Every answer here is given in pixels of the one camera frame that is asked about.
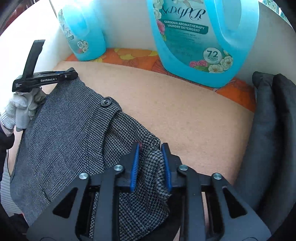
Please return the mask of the left white gloved hand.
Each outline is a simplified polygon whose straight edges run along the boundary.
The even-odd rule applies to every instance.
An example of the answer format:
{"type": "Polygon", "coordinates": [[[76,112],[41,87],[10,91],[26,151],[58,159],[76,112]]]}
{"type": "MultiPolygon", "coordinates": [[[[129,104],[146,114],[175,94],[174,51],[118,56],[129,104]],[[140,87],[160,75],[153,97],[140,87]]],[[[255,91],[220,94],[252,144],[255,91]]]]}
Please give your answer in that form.
{"type": "Polygon", "coordinates": [[[15,92],[1,113],[1,128],[6,135],[11,135],[14,128],[18,132],[25,130],[45,97],[46,93],[41,87],[26,93],[15,92]]]}

